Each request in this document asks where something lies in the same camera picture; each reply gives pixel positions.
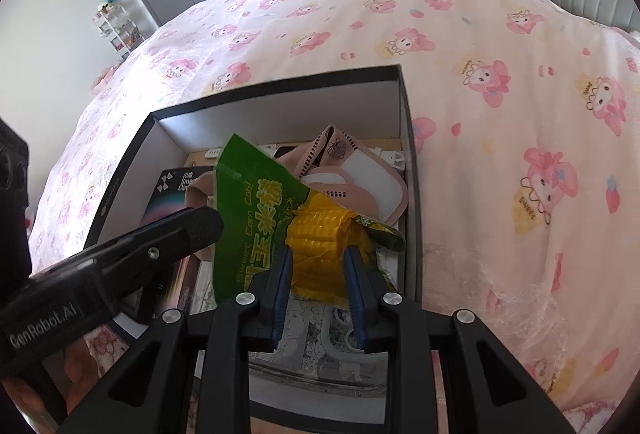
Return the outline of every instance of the bed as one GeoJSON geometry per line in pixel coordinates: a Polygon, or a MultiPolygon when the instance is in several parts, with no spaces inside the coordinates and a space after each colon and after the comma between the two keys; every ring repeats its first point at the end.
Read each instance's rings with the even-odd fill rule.
{"type": "MultiPolygon", "coordinates": [[[[629,21],[626,29],[636,15],[629,21]]],[[[423,306],[477,311],[590,432],[640,367],[625,327],[640,312],[630,282],[640,247],[640,52],[625,32],[550,0],[195,5],[135,50],[79,119],[38,207],[34,266],[83,248],[150,111],[383,64],[401,64],[414,119],[423,306]]]]}

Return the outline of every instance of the white pad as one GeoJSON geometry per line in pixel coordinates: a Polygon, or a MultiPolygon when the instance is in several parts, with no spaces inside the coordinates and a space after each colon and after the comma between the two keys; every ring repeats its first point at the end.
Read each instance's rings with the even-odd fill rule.
{"type": "Polygon", "coordinates": [[[353,178],[354,185],[373,196],[378,205],[378,220],[386,223],[402,202],[398,180],[362,151],[354,151],[340,168],[353,178]]]}
{"type": "Polygon", "coordinates": [[[313,172],[300,178],[302,183],[326,183],[328,185],[343,185],[347,183],[337,172],[313,172]]]}

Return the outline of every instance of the pink fabric item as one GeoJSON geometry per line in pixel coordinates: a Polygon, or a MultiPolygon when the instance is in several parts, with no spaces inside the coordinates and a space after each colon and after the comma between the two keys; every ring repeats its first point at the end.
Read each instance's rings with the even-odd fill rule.
{"type": "Polygon", "coordinates": [[[367,0],[264,1],[208,0],[131,53],[50,173],[34,267],[82,249],[150,111],[249,82],[400,64],[423,306],[477,311],[562,409],[620,400],[640,368],[628,327],[640,314],[640,50],[548,0],[379,0],[395,3],[385,14],[367,0]],[[287,19],[308,5],[318,10],[287,19]]]}
{"type": "Polygon", "coordinates": [[[100,72],[91,86],[92,95],[97,95],[107,87],[109,81],[111,80],[111,77],[113,77],[113,74],[120,67],[120,65],[121,63],[117,63],[116,65],[111,66],[110,68],[105,68],[100,72]]]}
{"type": "Polygon", "coordinates": [[[300,181],[312,189],[329,196],[338,205],[353,210],[358,214],[369,218],[378,219],[378,205],[370,192],[357,185],[353,185],[353,179],[345,170],[339,167],[314,167],[306,173],[311,178],[303,176],[300,181]],[[309,181],[314,175],[330,173],[342,179],[342,183],[326,183],[309,181]]]}
{"type": "MultiPolygon", "coordinates": [[[[278,160],[287,167],[294,176],[302,178],[305,175],[311,175],[313,172],[327,172],[328,170],[341,173],[342,170],[339,169],[339,167],[356,150],[360,150],[373,159],[379,164],[380,169],[388,172],[402,188],[402,199],[399,202],[398,208],[385,220],[386,223],[392,225],[398,221],[398,218],[406,209],[408,202],[406,183],[404,183],[400,175],[389,166],[386,161],[372,154],[368,147],[362,146],[353,137],[336,129],[334,125],[329,125],[320,133],[316,140],[304,145],[299,145],[293,151],[289,151],[289,153],[281,156],[278,160]]],[[[370,218],[382,219],[382,217],[379,218],[378,216],[378,207],[373,195],[361,187],[352,185],[347,178],[345,178],[345,180],[348,182],[346,185],[331,184],[323,187],[324,184],[311,183],[309,186],[324,192],[333,201],[345,208],[360,212],[370,218]]]]}

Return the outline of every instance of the sweet corn package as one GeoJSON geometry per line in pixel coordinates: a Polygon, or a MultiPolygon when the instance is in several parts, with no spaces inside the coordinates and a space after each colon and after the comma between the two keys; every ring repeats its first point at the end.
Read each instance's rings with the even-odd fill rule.
{"type": "Polygon", "coordinates": [[[404,251],[400,232],[308,188],[238,135],[220,155],[216,186],[225,224],[213,264],[217,302],[247,290],[283,245],[293,251],[293,292],[337,306],[347,304],[342,254],[348,245],[357,245],[370,267],[375,244],[404,251]]]}

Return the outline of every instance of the white storage shelf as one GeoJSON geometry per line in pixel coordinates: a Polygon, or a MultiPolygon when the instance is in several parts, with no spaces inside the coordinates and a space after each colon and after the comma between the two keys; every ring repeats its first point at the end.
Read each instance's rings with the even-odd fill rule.
{"type": "Polygon", "coordinates": [[[94,23],[100,30],[100,36],[109,39],[122,58],[126,58],[144,40],[136,23],[121,6],[111,5],[108,12],[98,12],[94,23]]]}

